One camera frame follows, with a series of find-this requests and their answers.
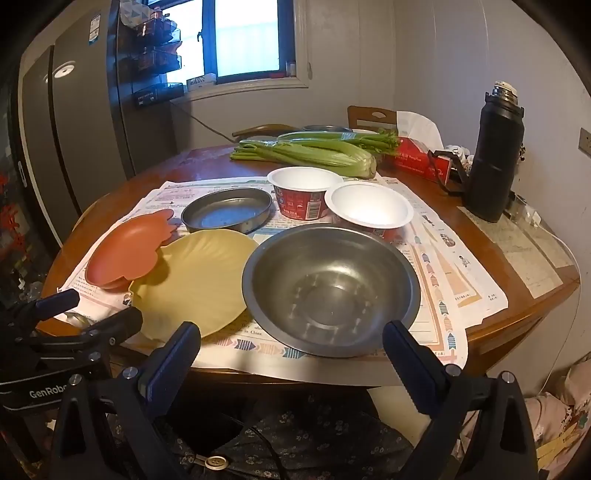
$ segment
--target bottle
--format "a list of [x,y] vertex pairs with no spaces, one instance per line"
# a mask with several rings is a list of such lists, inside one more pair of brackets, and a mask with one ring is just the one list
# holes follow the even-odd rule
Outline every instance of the bottle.
[[525,130],[524,110],[518,106],[517,90],[507,82],[495,82],[492,93],[485,93],[485,102],[463,201],[477,217],[497,222],[515,176]]

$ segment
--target button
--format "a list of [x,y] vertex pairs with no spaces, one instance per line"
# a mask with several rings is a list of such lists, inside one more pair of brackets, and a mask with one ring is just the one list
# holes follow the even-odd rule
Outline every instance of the button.
[[210,470],[224,470],[228,465],[228,460],[219,455],[208,457],[207,460],[205,460],[205,468]]

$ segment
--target round table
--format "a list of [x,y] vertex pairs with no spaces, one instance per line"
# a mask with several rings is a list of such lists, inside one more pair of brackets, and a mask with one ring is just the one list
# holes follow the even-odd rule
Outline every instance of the round table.
[[[113,223],[123,217],[152,189],[166,180],[182,182],[229,177],[263,176],[278,168],[278,164],[262,161],[231,161],[233,147],[212,147],[193,150],[173,157],[123,184],[118,190],[101,198],[84,215],[70,234],[56,257],[47,276],[43,296],[56,292],[93,243]],[[474,253],[480,263],[503,289],[509,307],[486,318],[481,325],[468,328],[469,357],[465,370],[483,374],[497,363],[553,308],[566,300],[579,286],[574,267],[557,269],[563,283],[560,287],[534,299],[526,285],[506,260],[503,252],[457,207],[460,200],[445,194],[437,184],[410,175],[391,166],[379,169],[383,176],[397,177],[433,208]],[[77,329],[56,319],[39,324],[38,328],[50,335],[75,335]],[[141,361],[141,354],[120,348],[121,364]],[[285,383],[257,375],[228,370],[203,371],[208,380],[230,383],[276,384]]]

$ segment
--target paper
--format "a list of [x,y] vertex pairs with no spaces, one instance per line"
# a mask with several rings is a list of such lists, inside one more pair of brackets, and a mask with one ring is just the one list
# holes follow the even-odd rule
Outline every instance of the paper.
[[502,215],[497,223],[477,218],[464,207],[458,207],[502,250],[533,298],[538,298],[562,285],[562,280],[548,260],[519,227]]
[[94,43],[99,38],[100,14],[90,20],[90,33],[88,35],[88,43]]
[[431,207],[397,179],[380,177],[379,181],[405,196],[422,220],[460,307],[465,328],[479,325],[484,318],[509,306],[505,293],[491,275]]
[[134,28],[147,22],[153,12],[140,0],[119,0],[119,17],[127,27]]
[[[272,193],[272,186],[265,177],[206,180],[187,183],[166,182],[160,189],[151,192],[126,215],[121,222],[143,213],[172,208],[179,218],[182,210],[194,199],[208,193],[233,187],[261,188]],[[321,222],[330,222],[330,216]],[[253,234],[261,242],[287,228],[307,224],[283,217],[274,205],[271,219]],[[180,235],[187,234],[182,226]],[[93,289],[84,280],[83,270],[96,248],[91,248],[83,261],[68,278],[62,289],[73,287],[83,293],[74,311],[91,321],[98,321],[110,312],[129,304],[127,294],[109,294]],[[415,268],[421,285],[421,305],[411,333],[421,343],[431,348],[443,363],[453,362],[463,367],[467,360],[467,339],[462,314],[457,305],[452,287],[439,261],[419,216],[400,229],[395,240],[397,248]],[[61,317],[76,325],[77,320]],[[128,342],[130,348],[149,352],[157,345],[141,335]],[[232,368],[254,374],[285,378],[296,381],[322,382],[344,385],[397,385],[400,384],[392,365],[383,351],[364,358],[326,359],[306,355],[287,347],[268,335],[247,312],[226,329],[203,339],[201,351],[194,364],[204,368]]]
[[530,223],[520,223],[519,228],[532,239],[538,249],[554,265],[554,268],[573,265],[572,259],[562,245],[543,228],[536,227]]
[[437,125],[426,116],[414,112],[396,112],[398,136],[417,140],[429,150],[443,150]]

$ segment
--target orange flower-shaped plate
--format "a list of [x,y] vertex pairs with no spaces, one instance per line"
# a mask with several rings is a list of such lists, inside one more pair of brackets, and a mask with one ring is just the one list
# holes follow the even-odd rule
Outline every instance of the orange flower-shaped plate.
[[132,280],[148,274],[158,261],[157,250],[177,225],[169,225],[171,209],[140,215],[119,225],[99,244],[86,266],[90,285],[126,291]]

